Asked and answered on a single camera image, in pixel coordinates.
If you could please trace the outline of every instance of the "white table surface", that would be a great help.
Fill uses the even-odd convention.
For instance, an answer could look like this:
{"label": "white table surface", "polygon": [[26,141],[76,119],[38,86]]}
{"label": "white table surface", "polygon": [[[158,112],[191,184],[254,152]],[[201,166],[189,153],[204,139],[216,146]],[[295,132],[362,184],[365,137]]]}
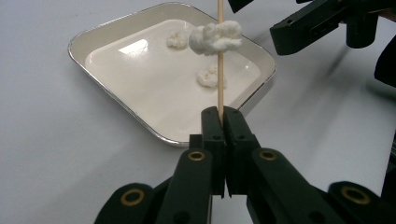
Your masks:
{"label": "white table surface", "polygon": [[[181,1],[217,17],[216,1]],[[155,138],[67,54],[78,33],[164,1],[0,1],[0,223],[93,223],[133,182],[157,186],[180,148]],[[396,128],[396,90],[374,79],[396,34],[349,49],[346,28],[277,56],[269,28],[302,5],[254,1],[225,19],[276,59],[273,88],[247,115],[262,147],[284,153],[314,186],[347,180],[380,194]],[[215,198],[212,223],[251,223],[245,197]]]}

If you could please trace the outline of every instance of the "tray rim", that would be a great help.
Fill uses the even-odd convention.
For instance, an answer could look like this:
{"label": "tray rim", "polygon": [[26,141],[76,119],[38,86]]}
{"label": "tray rim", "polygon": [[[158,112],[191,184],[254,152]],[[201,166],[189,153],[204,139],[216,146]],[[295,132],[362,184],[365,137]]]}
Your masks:
{"label": "tray rim", "polygon": [[[188,5],[188,4],[185,4],[185,3],[179,3],[179,2],[161,3],[161,4],[159,4],[159,5],[156,5],[156,6],[153,6],[153,7],[148,7],[148,8],[142,9],[142,10],[140,10],[140,11],[136,11],[136,12],[134,12],[134,13],[131,13],[131,14],[128,14],[128,15],[119,17],[119,18],[117,18],[117,19],[115,19],[115,20],[107,21],[107,22],[101,23],[101,24],[99,24],[99,25],[93,26],[93,27],[90,28],[90,29],[87,29],[87,30],[84,30],[84,31],[80,32],[79,34],[75,35],[75,36],[70,40],[70,42],[69,42],[69,44],[68,44],[68,46],[67,46],[67,51],[68,51],[68,54],[69,54],[70,58],[71,58],[76,64],[78,64],[78,66],[81,67],[82,70],[83,70],[90,78],[92,78],[93,81],[96,82],[96,84],[98,84],[98,85],[105,91],[105,93],[107,93],[107,95],[109,95],[113,100],[115,100],[117,103],[119,103],[125,110],[128,111],[128,113],[130,113],[135,119],[137,119],[147,130],[149,130],[149,131],[150,131],[152,134],[154,134],[157,138],[161,139],[161,140],[164,141],[166,144],[171,145],[171,146],[173,146],[173,147],[188,147],[188,146],[189,146],[189,142],[180,142],[180,141],[176,141],[176,140],[167,138],[167,137],[163,136],[162,134],[158,133],[157,131],[155,131],[155,130],[154,130],[150,125],[148,125],[143,119],[141,119],[138,115],[136,115],[136,113],[135,113],[128,105],[126,105],[115,93],[113,93],[112,91],[110,91],[101,81],[99,81],[93,74],[91,74],[91,73],[85,68],[85,66],[82,65],[82,64],[75,58],[75,56],[74,56],[73,53],[72,53],[72,46],[73,46],[73,43],[74,43],[79,37],[81,37],[82,35],[84,35],[84,34],[86,34],[86,33],[88,33],[88,32],[91,32],[91,31],[93,31],[93,30],[96,30],[96,29],[98,29],[98,28],[104,27],[104,26],[106,26],[106,25],[109,25],[110,23],[113,23],[113,22],[116,22],[116,21],[121,21],[121,20],[123,20],[123,19],[125,19],[125,18],[127,18],[127,17],[131,17],[131,16],[133,16],[133,15],[136,15],[136,14],[143,13],[143,12],[145,12],[145,11],[151,10],[151,9],[153,9],[153,8],[155,8],[155,7],[162,7],[162,6],[165,6],[165,5],[181,5],[181,6],[183,6],[183,7],[191,7],[191,8],[193,8],[193,9],[195,9],[195,10],[197,10],[197,11],[203,13],[204,15],[206,15],[206,16],[209,17],[209,18],[211,18],[212,20],[216,21],[215,18],[213,18],[212,16],[210,16],[210,15],[208,15],[207,13],[203,12],[201,9],[199,9],[199,8],[197,8],[197,7],[193,7],[193,6]],[[269,54],[269,56],[271,56],[271,58],[272,58],[273,61],[274,61],[274,70],[273,70],[272,74],[270,74],[270,75],[268,76],[268,78],[265,79],[264,82],[263,82],[259,87],[257,87],[257,88],[253,91],[253,93],[251,93],[251,94],[249,95],[249,97],[248,97],[240,106],[238,106],[238,108],[236,108],[237,110],[241,110],[242,113],[244,113],[244,112],[247,113],[247,111],[243,110],[244,106],[245,106],[252,98],[254,98],[254,97],[257,96],[257,95],[260,95],[260,94],[259,94],[259,91],[262,91],[262,89],[263,89],[263,87],[264,87],[264,84],[267,84],[267,86],[269,86],[269,88],[271,88],[271,86],[272,86],[272,84],[273,84],[273,79],[274,79],[274,76],[275,76],[275,73],[276,73],[276,61],[275,61],[273,55],[272,55],[268,50],[266,50],[265,48],[263,48],[261,45],[255,43],[254,41],[252,41],[251,39],[245,37],[244,35],[242,35],[242,37],[244,37],[246,40],[250,41],[252,44],[254,44],[254,45],[255,45],[256,47],[258,47],[259,49],[262,49],[262,50],[266,51],[266,52]]]}

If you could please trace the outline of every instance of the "white fluffy material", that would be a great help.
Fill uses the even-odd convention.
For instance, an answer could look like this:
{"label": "white fluffy material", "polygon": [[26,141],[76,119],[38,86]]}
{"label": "white fluffy material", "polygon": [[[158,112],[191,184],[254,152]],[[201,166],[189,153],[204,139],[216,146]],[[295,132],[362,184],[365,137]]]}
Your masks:
{"label": "white fluffy material", "polygon": [[166,38],[166,46],[173,49],[184,49],[187,47],[187,37],[179,31],[174,31]]}
{"label": "white fluffy material", "polygon": [[192,30],[189,45],[197,54],[214,55],[220,51],[235,50],[241,46],[241,33],[242,28],[236,21],[209,23]]}
{"label": "white fluffy material", "polygon": [[[197,74],[197,80],[199,84],[205,87],[217,87],[218,86],[218,66],[216,64],[211,65],[207,70],[201,71]],[[224,78],[223,87],[227,87],[227,80]]]}

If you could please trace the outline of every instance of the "wooden skewer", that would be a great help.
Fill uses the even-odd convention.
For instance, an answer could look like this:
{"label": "wooden skewer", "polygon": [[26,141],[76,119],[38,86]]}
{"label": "wooden skewer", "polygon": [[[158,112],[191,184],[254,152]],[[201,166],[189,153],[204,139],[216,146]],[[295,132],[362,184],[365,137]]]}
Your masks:
{"label": "wooden skewer", "polygon": [[[223,22],[223,0],[218,0],[218,22]],[[223,124],[223,114],[224,114],[224,55],[223,52],[218,53],[218,110],[219,110],[219,120],[221,126]]]}

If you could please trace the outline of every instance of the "white tray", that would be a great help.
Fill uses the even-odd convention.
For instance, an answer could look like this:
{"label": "white tray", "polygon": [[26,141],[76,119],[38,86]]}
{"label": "white tray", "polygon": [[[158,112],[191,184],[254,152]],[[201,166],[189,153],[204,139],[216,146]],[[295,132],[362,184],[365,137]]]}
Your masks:
{"label": "white tray", "polygon": [[[174,31],[189,36],[194,27],[210,22],[216,20],[194,7],[166,3],[85,31],[71,40],[68,50],[153,134],[186,147],[189,135],[200,133],[201,111],[217,104],[217,90],[196,80],[196,74],[216,64],[217,57],[196,55],[188,47],[169,49],[165,40]],[[224,54],[224,104],[244,109],[258,90],[267,91],[264,86],[270,86],[275,69],[272,56],[243,37],[238,51]]]}

